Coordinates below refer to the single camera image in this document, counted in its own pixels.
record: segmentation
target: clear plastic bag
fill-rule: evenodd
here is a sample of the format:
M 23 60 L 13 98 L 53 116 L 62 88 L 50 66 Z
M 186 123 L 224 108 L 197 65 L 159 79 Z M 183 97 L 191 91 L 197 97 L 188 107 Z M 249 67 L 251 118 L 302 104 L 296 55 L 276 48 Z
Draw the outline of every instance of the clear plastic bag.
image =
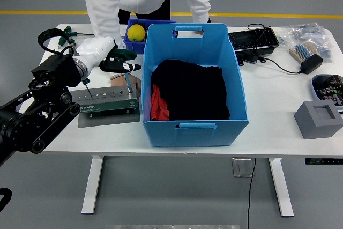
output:
M 285 26 L 278 33 L 280 47 L 297 50 L 303 46 L 315 48 L 316 54 L 323 58 L 324 63 L 331 63 L 329 36 L 324 27 L 317 23 Z

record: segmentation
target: red cloth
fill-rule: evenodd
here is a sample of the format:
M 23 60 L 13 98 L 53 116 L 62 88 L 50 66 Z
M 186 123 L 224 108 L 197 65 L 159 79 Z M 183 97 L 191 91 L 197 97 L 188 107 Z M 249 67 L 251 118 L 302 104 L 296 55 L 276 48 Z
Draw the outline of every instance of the red cloth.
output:
M 152 85 L 150 119 L 151 121 L 169 121 L 167 103 L 161 99 L 160 90 L 154 84 Z

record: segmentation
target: gray 3d printed box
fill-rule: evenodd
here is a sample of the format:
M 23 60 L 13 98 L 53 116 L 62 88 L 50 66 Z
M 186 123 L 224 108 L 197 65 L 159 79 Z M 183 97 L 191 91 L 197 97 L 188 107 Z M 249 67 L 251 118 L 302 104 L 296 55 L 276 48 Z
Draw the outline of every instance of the gray 3d printed box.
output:
M 305 101 L 294 118 L 304 139 L 328 138 L 343 127 L 343 119 L 331 100 Z

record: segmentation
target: yellow floor line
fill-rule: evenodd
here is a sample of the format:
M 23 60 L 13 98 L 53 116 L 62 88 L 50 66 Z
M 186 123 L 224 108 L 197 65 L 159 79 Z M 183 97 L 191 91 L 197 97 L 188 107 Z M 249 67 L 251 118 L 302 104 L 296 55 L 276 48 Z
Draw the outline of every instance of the yellow floor line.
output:
M 54 10 L 0 10 L 0 14 L 60 14 L 88 15 L 87 11 L 54 11 Z M 171 12 L 171 16 L 192 16 L 191 12 Z M 261 18 L 312 18 L 312 19 L 343 19 L 337 14 L 291 14 L 291 13 L 218 13 L 211 12 L 211 17 L 261 17 Z

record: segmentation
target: black power adapter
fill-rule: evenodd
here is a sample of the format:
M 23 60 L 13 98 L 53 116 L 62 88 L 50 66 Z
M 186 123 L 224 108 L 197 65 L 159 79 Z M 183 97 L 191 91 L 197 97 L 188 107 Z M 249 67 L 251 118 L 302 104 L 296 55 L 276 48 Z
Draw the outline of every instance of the black power adapter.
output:
M 301 63 L 300 70 L 301 72 L 304 72 L 308 75 L 309 73 L 312 73 L 314 70 L 320 67 L 322 63 L 323 59 L 317 54 L 314 54 L 306 58 L 306 60 Z

